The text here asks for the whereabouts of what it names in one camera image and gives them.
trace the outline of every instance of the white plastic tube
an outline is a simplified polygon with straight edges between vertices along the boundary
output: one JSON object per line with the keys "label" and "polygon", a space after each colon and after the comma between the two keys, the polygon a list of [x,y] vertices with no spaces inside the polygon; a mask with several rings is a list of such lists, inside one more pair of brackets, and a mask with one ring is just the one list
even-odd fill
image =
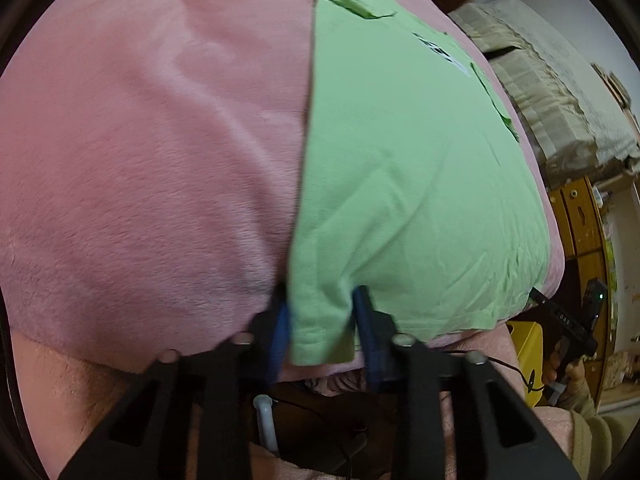
{"label": "white plastic tube", "polygon": [[278,440],[276,439],[276,428],[273,423],[273,399],[268,395],[258,395],[254,399],[254,408],[258,415],[258,436],[260,445],[271,451],[275,456],[280,456],[278,450]]}

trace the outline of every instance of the wooden drawer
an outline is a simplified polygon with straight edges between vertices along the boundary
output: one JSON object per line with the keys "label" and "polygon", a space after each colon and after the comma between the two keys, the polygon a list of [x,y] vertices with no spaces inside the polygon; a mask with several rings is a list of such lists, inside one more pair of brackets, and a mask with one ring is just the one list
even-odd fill
{"label": "wooden drawer", "polygon": [[556,223],[558,224],[560,240],[562,240],[562,248],[564,249],[564,257],[573,258],[575,256],[574,238],[571,234],[569,217],[566,214],[564,201],[562,200],[562,193],[559,189],[549,193],[549,202],[551,202],[551,209],[554,210],[554,216],[556,217]]}
{"label": "wooden drawer", "polygon": [[[599,278],[603,283],[607,283],[607,269],[604,262],[604,254],[602,252],[586,254],[578,257],[578,273],[580,274],[580,298],[584,296],[587,290],[587,282],[591,278]],[[600,317],[593,330],[593,338],[598,342],[599,359],[604,359],[609,342],[607,329],[609,327],[609,301],[604,304]]]}
{"label": "wooden drawer", "polygon": [[580,256],[602,247],[600,218],[587,182],[571,182],[560,191],[574,234],[575,253]]}
{"label": "wooden drawer", "polygon": [[602,372],[604,370],[604,361],[587,361],[584,364],[584,375],[587,379],[587,385],[591,392],[596,406],[598,405],[598,391],[602,382]]}

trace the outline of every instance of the beige cloth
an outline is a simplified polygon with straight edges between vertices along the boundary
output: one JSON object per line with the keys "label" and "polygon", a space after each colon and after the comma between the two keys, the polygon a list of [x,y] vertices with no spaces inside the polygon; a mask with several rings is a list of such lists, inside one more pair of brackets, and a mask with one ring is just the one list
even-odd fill
{"label": "beige cloth", "polygon": [[450,17],[482,52],[516,50],[491,65],[513,100],[552,187],[640,168],[640,148],[620,106],[589,62],[520,0],[466,4]]}
{"label": "beige cloth", "polygon": [[598,415],[586,382],[558,406],[571,410],[574,421],[574,467],[582,480],[598,480],[624,446],[638,417]]}

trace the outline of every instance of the white wall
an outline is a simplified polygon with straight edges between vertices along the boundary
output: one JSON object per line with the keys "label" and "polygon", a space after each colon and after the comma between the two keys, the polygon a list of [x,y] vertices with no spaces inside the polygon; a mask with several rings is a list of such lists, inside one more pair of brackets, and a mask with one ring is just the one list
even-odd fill
{"label": "white wall", "polygon": [[[472,0],[486,3],[494,0]],[[589,0],[521,0],[553,25],[589,61],[612,71],[626,87],[640,118],[640,71],[620,38]],[[634,349],[640,332],[640,214],[631,191],[615,195],[609,215],[618,279],[616,350]]]}
{"label": "white wall", "polygon": [[614,195],[607,218],[611,225],[618,280],[616,350],[633,350],[640,354],[640,343],[631,342],[631,338],[640,332],[640,215],[632,193],[632,190],[626,190]]}
{"label": "white wall", "polygon": [[615,73],[631,95],[632,110],[640,118],[640,71],[615,31],[589,0],[521,1],[551,23],[587,61]]}

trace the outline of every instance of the hand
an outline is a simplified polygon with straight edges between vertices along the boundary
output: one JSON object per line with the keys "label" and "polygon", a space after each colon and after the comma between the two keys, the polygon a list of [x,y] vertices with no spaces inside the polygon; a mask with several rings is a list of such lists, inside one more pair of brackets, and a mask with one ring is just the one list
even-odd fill
{"label": "hand", "polygon": [[[548,385],[558,378],[557,370],[560,367],[560,361],[560,342],[558,342],[555,351],[549,357],[549,361],[545,361],[542,365],[542,382],[544,384]],[[560,399],[566,399],[567,397],[575,395],[586,380],[584,376],[584,363],[581,360],[569,363],[566,366],[565,373],[570,380],[564,392],[560,395]]]}

